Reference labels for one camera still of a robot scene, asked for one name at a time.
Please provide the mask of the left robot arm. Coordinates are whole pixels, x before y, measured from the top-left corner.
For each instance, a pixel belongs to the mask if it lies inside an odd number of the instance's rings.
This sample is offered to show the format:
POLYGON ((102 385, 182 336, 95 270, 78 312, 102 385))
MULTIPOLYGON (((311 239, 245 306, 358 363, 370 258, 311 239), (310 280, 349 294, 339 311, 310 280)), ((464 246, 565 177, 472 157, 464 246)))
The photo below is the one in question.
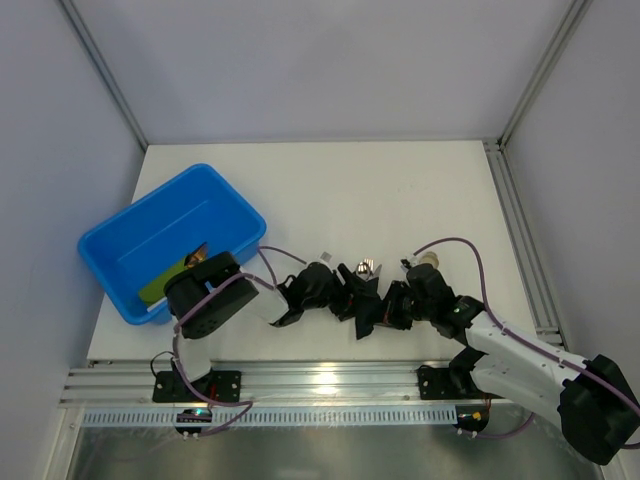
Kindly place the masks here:
POLYGON ((371 260, 355 270, 341 264, 330 268, 330 256, 323 254, 304 264, 296 275, 269 282, 242 270, 235 257, 223 252, 172 277, 164 287, 174 327, 172 372, 169 383, 162 372, 156 376, 156 393, 176 399, 237 403, 239 396, 224 397, 213 392, 215 378, 207 354, 210 335, 239 313, 250 312, 275 328, 299 321, 302 315, 327 308, 340 321, 353 318, 356 337, 370 335, 376 319, 379 272, 371 260))

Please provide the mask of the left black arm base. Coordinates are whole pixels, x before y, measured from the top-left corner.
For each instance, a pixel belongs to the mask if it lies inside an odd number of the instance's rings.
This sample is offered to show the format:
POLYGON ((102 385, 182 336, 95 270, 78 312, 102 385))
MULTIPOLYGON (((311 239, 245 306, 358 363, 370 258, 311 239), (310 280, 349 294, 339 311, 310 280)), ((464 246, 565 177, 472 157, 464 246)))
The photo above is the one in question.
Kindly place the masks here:
MULTIPOLYGON (((207 375, 192 383, 192 387, 210 400, 236 403, 240 400, 242 373, 239 370, 211 370, 207 375)), ((154 403, 200 402, 185 385, 179 373, 161 371, 155 376, 152 394, 154 403)))

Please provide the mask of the black paper napkin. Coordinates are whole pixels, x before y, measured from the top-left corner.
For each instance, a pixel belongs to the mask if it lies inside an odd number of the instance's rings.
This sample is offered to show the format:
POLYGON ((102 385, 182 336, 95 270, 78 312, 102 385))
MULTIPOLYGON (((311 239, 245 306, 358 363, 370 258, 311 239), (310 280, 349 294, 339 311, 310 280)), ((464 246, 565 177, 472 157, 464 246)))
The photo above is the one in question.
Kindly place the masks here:
POLYGON ((386 313, 386 302, 378 293, 379 278, 364 281, 356 279, 351 287, 349 297, 349 317, 354 319, 356 339, 369 336, 376 324, 383 322, 386 313))

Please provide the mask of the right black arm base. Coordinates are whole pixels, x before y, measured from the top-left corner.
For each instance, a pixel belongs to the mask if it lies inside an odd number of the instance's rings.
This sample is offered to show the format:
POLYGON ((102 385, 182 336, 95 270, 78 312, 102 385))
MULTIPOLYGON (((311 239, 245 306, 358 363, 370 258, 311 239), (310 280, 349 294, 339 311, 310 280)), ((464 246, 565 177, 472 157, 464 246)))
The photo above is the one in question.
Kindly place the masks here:
POLYGON ((416 376, 421 400, 450 400, 455 398, 448 367, 421 365, 416 370, 416 376))

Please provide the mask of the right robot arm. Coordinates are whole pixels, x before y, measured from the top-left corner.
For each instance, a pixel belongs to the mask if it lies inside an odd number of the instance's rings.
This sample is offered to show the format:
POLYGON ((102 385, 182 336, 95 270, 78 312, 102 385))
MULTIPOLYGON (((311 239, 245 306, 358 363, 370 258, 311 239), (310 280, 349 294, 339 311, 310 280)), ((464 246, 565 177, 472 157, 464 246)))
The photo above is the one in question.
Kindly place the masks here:
POLYGON ((620 367, 553 347, 498 319, 482 301, 461 296, 429 263, 402 263, 391 284, 385 319, 426 320, 463 349, 444 368, 419 368, 436 398, 512 401, 545 419, 587 460, 604 466, 628 448, 639 428, 639 402, 620 367))

